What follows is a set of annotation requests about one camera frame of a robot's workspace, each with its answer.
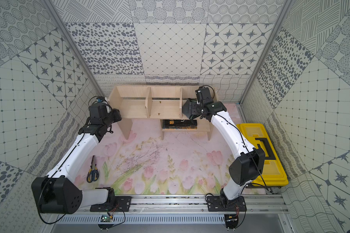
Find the grey green cleaning cloth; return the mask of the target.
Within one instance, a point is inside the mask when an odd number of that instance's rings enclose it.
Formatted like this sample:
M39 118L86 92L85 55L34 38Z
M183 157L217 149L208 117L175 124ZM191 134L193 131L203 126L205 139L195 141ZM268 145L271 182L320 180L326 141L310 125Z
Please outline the grey green cleaning cloth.
M197 113L197 101L188 98L182 106L182 113L189 119L193 120L199 117Z

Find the light wooden bookshelf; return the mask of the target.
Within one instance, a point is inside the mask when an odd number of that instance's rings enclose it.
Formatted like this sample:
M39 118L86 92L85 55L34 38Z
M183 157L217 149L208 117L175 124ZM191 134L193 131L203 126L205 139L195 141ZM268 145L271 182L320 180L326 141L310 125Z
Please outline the light wooden bookshelf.
M120 111L122 120L118 126L128 139L133 119L156 119L159 123L161 139L167 129L162 129L163 120L186 120L183 105L187 99L195 99L198 86L165 85L118 85L111 91L108 102Z

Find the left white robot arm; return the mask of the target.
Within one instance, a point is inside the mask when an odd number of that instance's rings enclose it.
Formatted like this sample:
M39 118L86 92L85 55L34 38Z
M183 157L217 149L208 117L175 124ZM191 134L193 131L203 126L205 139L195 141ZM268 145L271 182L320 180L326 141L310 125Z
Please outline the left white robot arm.
M89 153L111 133L112 124L121 121L118 109L113 109L101 98L89 108L90 116L78 136L58 164L44 177L37 177L32 185L34 199L40 214L73 214L82 207L109 210L115 207L112 188L80 190L75 184L78 172Z

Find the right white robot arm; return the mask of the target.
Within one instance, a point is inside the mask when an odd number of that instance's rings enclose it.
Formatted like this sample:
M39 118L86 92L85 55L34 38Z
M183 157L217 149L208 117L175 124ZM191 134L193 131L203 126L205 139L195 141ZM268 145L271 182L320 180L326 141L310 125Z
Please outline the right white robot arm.
M262 175L265 152L244 137L227 108L220 101L214 101L208 86L200 86L195 94L196 100L188 99L182 113L190 120L197 117L207 119L220 132L234 158L228 168L230 180L220 192L221 205L226 209L241 201L246 185Z

